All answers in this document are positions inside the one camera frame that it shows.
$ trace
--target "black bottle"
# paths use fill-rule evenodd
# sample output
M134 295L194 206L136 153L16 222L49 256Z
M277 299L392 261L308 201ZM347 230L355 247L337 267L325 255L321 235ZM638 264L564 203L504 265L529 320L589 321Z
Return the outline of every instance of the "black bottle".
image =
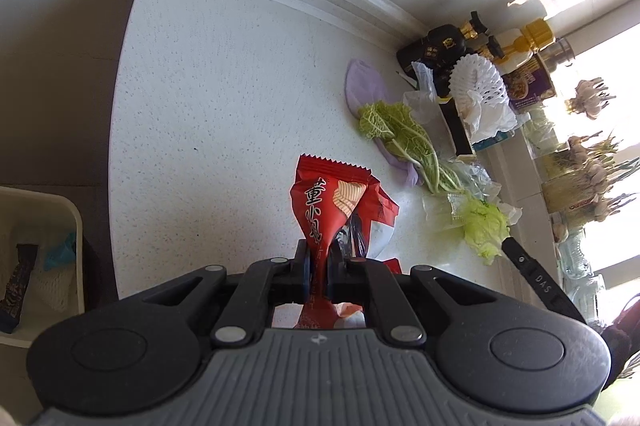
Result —
M415 78L412 61L422 61L430 69L436 70L455 65L466 54L466 41L486 33L487 28L478 18L478 12L471 12L471 19L460 28L445 24L431 29L427 36L416 40L396 53L402 70Z

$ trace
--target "snack package in bin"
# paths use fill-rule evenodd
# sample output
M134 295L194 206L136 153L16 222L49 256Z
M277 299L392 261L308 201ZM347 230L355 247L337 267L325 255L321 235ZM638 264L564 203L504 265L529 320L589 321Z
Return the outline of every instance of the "snack package in bin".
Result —
M376 248L377 256L391 238L398 206L382 191L370 170L308 155L300 156L290 193L312 264L309 301L303 306L296 327L332 329L341 316L322 294L329 246L339 231L353 228L348 237L358 241L360 256L367 256L369 246ZM358 223L347 225L360 203L363 206L358 210ZM390 232L384 227L376 231L380 226L390 227ZM355 256L355 250L351 251L348 256Z
M380 181L369 177L367 189L336 239L342 255L375 259L391 240L398 205L382 190Z

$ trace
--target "food package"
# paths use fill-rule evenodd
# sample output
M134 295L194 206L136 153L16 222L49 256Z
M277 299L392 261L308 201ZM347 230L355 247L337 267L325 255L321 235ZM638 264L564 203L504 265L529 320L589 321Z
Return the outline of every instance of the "food package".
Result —
M382 190L380 181L369 177L367 189L336 239L342 255L375 259L391 240L398 205Z
M543 61L535 54L516 70L502 76L511 106L526 109L556 96L556 89Z
M298 327L331 329L338 314L322 295L329 246L345 225L369 184L371 170L341 162L301 155L291 188L294 215L311 252L309 301Z

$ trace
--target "white countertop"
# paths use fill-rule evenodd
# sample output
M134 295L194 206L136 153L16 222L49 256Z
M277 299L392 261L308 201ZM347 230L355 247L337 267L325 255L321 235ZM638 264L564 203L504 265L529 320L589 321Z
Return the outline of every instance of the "white countertop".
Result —
M503 291L459 230L429 233L420 187L363 139L344 101L351 58L398 97L393 54L271 0L135 0L116 82L110 218L120 297L210 263L292 257L301 153L371 168L400 206L382 258Z

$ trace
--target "green vegetable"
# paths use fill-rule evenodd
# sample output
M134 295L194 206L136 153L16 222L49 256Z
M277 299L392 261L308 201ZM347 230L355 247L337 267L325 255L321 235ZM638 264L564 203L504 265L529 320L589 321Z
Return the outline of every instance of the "green vegetable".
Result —
M486 265L500 255L502 242L509 236L507 218L498 206L476 199L470 194L460 206L466 243L475 249Z
M412 163L431 193L460 191L460 179L438 162L427 132L410 113L402 103L365 105L360 110L360 132L367 139L379 137L394 156Z

